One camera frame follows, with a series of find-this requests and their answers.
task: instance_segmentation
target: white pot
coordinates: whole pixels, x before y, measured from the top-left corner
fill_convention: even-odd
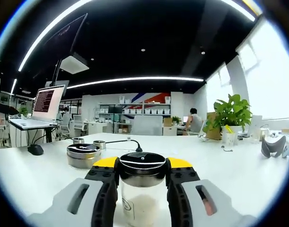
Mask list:
[[[222,142],[226,143],[226,134],[228,132],[228,130],[222,126]],[[235,137],[234,137],[234,145],[238,144],[238,132],[242,131],[242,126],[230,126],[230,129],[234,132]]]

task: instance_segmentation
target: laptop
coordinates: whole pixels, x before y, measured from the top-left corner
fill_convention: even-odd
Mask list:
[[[55,127],[64,85],[39,89],[31,119],[9,119],[21,130]]]
[[[239,134],[241,137],[248,138],[250,135],[262,126],[262,115],[253,115],[248,131]]]

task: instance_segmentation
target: ceiling light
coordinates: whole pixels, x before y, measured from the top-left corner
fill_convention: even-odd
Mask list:
[[[249,12],[247,12],[244,8],[242,8],[241,6],[239,6],[237,3],[235,3],[232,0],[221,0],[222,2],[225,2],[226,4],[230,5],[231,7],[235,8],[236,10],[238,10],[240,13],[242,13],[244,16],[246,16],[248,19],[250,19],[251,21],[254,21],[255,18],[253,15],[251,15]]]
[[[89,82],[85,84],[78,84],[67,87],[67,89],[76,88],[76,87],[83,87],[83,86],[89,86],[94,84],[103,84],[103,83],[111,83],[111,82],[119,82],[119,81],[131,81],[131,80],[184,80],[184,81],[194,81],[194,82],[203,82],[203,79],[197,79],[197,78],[188,78],[188,77],[130,77],[130,78],[120,78],[120,79],[107,79],[107,80],[101,80],[101,81],[95,81],[95,82]]]
[[[11,89],[11,95],[13,95],[13,91],[14,91],[16,83],[17,83],[17,79],[15,79],[13,82],[12,89]]]
[[[46,34],[48,34],[48,32],[55,27],[56,24],[58,24],[62,19],[64,19],[67,15],[69,15],[71,12],[75,11],[76,9],[78,9],[79,7],[83,6],[84,4],[90,2],[92,0],[80,0],[78,2],[76,2],[75,4],[73,4],[72,6],[70,6],[69,8],[67,8],[65,11],[63,11],[58,17],[56,17],[43,31],[42,33],[36,38],[36,40],[33,42],[32,46],[30,47],[30,49],[27,51],[24,59],[22,60],[20,67],[18,69],[19,72],[22,71],[26,61],[28,60],[28,58],[30,57],[30,55],[32,54],[32,52],[34,51],[34,49],[37,47],[37,45],[40,43],[40,41],[46,36]]]

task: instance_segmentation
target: potted plant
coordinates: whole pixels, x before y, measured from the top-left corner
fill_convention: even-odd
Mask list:
[[[173,123],[174,123],[174,124],[179,124],[179,122],[181,121],[181,118],[180,118],[180,117],[177,117],[177,116],[174,116],[174,117],[172,118],[172,120],[173,120]]]
[[[237,136],[238,131],[244,131],[245,125],[251,123],[252,112],[249,111],[249,106],[248,101],[241,100],[240,95],[228,95],[228,102],[218,99],[214,103],[216,117],[213,121],[207,119],[204,130],[211,126],[226,132],[225,126],[228,125]]]
[[[19,113],[25,117],[27,117],[27,114],[28,114],[28,111],[27,111],[27,108],[26,107],[21,107],[19,109]]]

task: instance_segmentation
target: glass jar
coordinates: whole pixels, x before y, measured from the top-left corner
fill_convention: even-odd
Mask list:
[[[123,212],[131,227],[153,226],[159,211],[158,191],[164,187],[166,159],[158,154],[137,152],[120,158]]]

